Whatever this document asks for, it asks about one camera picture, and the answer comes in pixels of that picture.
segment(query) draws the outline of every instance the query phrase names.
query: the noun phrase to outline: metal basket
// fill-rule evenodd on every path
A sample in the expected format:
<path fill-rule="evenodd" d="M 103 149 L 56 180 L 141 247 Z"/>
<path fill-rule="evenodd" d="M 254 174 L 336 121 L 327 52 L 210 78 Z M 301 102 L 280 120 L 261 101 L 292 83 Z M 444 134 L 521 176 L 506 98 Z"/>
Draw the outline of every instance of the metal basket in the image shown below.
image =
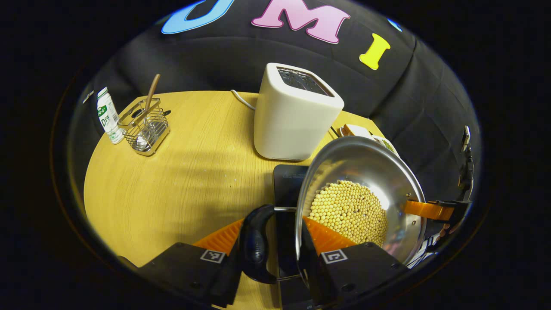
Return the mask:
<path fill-rule="evenodd" d="M 118 121 L 118 125 L 126 129 L 126 141 L 138 154 L 153 155 L 170 132 L 169 123 L 159 106 L 160 102 L 161 99 L 152 98 L 149 110 L 145 114 L 145 99 L 141 100 Z"/>

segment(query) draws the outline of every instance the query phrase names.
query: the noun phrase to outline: wooden table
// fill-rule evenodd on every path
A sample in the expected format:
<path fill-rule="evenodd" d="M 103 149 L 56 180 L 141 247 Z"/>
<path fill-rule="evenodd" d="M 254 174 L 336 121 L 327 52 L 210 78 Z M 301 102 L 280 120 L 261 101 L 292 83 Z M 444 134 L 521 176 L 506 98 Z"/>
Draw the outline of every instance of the wooden table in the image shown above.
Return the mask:
<path fill-rule="evenodd" d="M 258 94 L 240 95 L 256 104 Z M 113 145 L 104 134 L 84 183 L 86 215 L 96 233 L 116 255 L 138 267 L 176 242 L 194 243 L 262 204 L 273 203 L 274 167 L 309 165 L 325 144 L 337 138 L 329 130 L 314 154 L 302 162 L 269 160 L 253 145 L 254 111 L 231 92 L 155 97 L 161 99 L 164 110 L 172 111 L 167 116 L 171 132 L 157 153 L 141 156 L 126 140 Z M 383 136 L 371 120 L 345 111 L 333 128 L 345 123 Z M 268 267 L 277 274 L 272 220 L 267 229 L 271 241 Z M 228 308 L 278 309 L 277 285 L 255 282 L 241 274 L 235 302 Z"/>

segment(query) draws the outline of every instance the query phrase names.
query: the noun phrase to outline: plastic bottle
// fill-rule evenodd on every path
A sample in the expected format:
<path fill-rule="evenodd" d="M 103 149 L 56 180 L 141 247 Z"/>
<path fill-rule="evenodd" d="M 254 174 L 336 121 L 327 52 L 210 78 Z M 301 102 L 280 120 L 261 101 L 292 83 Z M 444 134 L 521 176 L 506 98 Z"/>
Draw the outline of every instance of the plastic bottle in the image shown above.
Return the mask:
<path fill-rule="evenodd" d="M 98 93 L 98 117 L 111 142 L 117 144 L 125 137 L 126 131 L 117 125 L 118 113 L 107 91 L 105 87 Z"/>

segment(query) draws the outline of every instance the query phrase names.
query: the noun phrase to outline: pink letter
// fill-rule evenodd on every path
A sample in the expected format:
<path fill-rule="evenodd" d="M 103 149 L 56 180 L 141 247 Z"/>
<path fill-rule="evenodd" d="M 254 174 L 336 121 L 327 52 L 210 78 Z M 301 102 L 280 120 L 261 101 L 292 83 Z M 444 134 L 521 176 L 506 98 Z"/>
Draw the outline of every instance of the pink letter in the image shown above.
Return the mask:
<path fill-rule="evenodd" d="M 252 20 L 252 24 L 259 27 L 279 28 L 283 22 L 279 17 L 282 12 L 287 14 L 289 26 L 299 30 L 313 20 L 317 20 L 306 33 L 322 41 L 337 44 L 337 33 L 343 21 L 350 18 L 346 12 L 331 6 L 321 6 L 312 10 L 302 0 L 271 0 L 266 10 L 259 18 Z"/>

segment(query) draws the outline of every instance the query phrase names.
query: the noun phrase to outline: yellow letter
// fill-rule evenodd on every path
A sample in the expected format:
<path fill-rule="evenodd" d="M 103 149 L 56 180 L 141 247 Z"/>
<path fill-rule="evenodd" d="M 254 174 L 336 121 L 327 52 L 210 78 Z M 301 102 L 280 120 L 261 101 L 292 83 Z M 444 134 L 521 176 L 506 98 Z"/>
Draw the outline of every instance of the yellow letter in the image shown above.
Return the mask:
<path fill-rule="evenodd" d="M 365 54 L 360 55 L 360 61 L 371 69 L 377 70 L 382 54 L 389 49 L 390 44 L 388 44 L 385 39 L 377 34 L 373 34 L 373 43 L 371 43 L 371 46 Z"/>

